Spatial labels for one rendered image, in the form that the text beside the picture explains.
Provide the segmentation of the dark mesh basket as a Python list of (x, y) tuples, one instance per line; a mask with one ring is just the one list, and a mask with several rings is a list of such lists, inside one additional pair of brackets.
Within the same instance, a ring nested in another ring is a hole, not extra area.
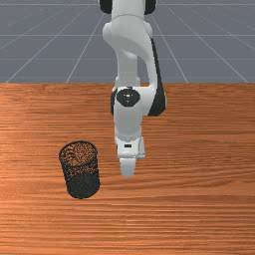
[(98, 150), (89, 141), (67, 143), (59, 152), (67, 191), (77, 199), (95, 195), (100, 189)]

